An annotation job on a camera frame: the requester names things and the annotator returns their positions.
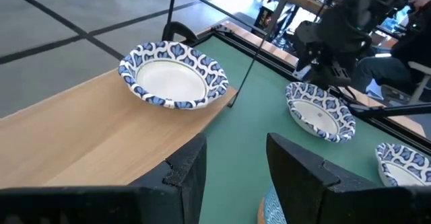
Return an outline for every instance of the black bracket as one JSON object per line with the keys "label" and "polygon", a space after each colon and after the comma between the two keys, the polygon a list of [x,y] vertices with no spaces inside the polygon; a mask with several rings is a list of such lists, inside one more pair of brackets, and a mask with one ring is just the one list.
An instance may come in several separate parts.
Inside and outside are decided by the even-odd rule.
{"label": "black bracket", "polygon": [[196,42],[198,40],[197,35],[180,22],[168,22],[164,26],[162,40],[173,41],[175,34],[184,36],[186,40],[191,42]]}
{"label": "black bracket", "polygon": [[216,31],[216,32],[225,33],[225,34],[233,34],[234,33],[233,30],[223,26],[223,24],[215,25],[211,28],[211,30]]}
{"label": "black bracket", "polygon": [[335,97],[339,98],[350,110],[350,112],[359,117],[365,118],[382,118],[389,116],[409,116],[414,114],[431,113],[431,103],[408,105],[408,106],[363,106],[350,99],[339,90],[333,88],[329,91]]}

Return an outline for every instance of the table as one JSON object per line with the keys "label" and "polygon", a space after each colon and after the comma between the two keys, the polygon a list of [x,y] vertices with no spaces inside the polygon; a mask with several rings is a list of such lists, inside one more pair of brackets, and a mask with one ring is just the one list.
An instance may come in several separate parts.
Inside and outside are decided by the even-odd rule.
{"label": "table", "polygon": [[[378,182],[375,146],[406,143],[359,118],[356,136],[347,144],[306,133],[286,111],[284,99],[293,78],[282,75],[293,71],[297,58],[268,42],[235,105],[224,107],[262,40],[231,22],[224,25],[233,34],[205,31],[194,47],[222,65],[232,86],[226,97],[202,110],[170,110],[136,98],[117,72],[101,75],[0,120],[0,187],[128,184],[199,131],[208,142],[201,223],[256,223],[259,202],[271,186],[268,132]],[[281,64],[286,68],[276,69]],[[377,104],[355,94],[363,104]],[[424,135],[406,117],[393,121]]]}
{"label": "table", "polygon": [[[275,9],[274,14],[273,14],[274,18],[278,18],[281,15],[282,9],[284,8],[286,3],[291,3],[294,5],[297,5],[298,7],[301,7],[301,8],[303,8],[303,9],[305,9],[305,10],[307,10],[313,14],[317,14],[322,7],[322,3],[318,0],[279,0],[279,4],[277,6],[277,9]],[[324,6],[321,13],[327,8],[328,8],[327,6]],[[391,37],[391,39],[389,39],[389,40],[392,40],[395,37],[395,35],[392,32],[386,30],[382,26],[378,26],[377,30],[380,30],[381,32],[389,35]]]}
{"label": "table", "polygon": [[0,120],[0,188],[125,185],[200,133],[235,96],[201,110],[142,102],[117,70]]}

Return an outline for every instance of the concrete floor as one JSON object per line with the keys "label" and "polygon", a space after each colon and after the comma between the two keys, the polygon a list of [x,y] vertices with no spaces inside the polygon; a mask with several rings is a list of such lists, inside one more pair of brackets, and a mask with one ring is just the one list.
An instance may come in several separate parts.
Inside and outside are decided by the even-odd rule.
{"label": "concrete floor", "polygon": [[[118,59],[82,39],[87,33],[102,30],[95,38],[120,54],[142,42],[159,40],[169,1],[34,0],[33,4],[45,8],[40,9],[29,0],[0,0],[0,118],[115,68]],[[230,13],[251,17],[257,16],[259,7],[255,0],[210,1]],[[175,6],[180,8],[174,12],[174,20],[196,32],[226,17],[197,0],[176,0]],[[146,20],[104,30],[139,17]],[[66,40],[64,46],[30,53],[32,48],[60,40]],[[29,50],[32,55],[22,58],[19,52]],[[415,118],[431,135],[427,119]]]}

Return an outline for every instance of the chair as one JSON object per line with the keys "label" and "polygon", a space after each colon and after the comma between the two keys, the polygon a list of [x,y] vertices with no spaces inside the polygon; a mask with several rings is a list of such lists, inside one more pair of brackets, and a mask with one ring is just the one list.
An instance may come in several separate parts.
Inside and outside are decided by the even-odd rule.
{"label": "chair", "polygon": [[415,63],[415,62],[409,62],[409,66],[412,69],[421,71],[425,74],[422,81],[416,87],[416,90],[414,91],[413,95],[410,97],[410,101],[408,104],[411,105],[411,104],[416,104],[419,101],[420,96],[424,92],[424,88],[426,87],[426,84],[428,83],[428,81],[431,78],[431,67],[426,67],[426,66],[423,66],[423,65],[421,65],[419,63]]}

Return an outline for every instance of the green table surface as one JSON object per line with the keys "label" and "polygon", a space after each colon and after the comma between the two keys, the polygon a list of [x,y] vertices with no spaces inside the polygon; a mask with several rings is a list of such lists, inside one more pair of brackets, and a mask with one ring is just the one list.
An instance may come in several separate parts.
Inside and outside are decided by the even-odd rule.
{"label": "green table surface", "polygon": [[[239,88],[252,58],[213,37],[196,46],[217,60],[230,85]],[[400,140],[356,119],[356,135],[348,143],[330,143],[300,128],[288,113],[289,81],[255,63],[232,108],[224,109],[205,129],[207,181],[200,224],[257,223],[257,210],[271,187],[265,152],[267,133],[285,138],[345,169],[382,184],[375,147]]]}

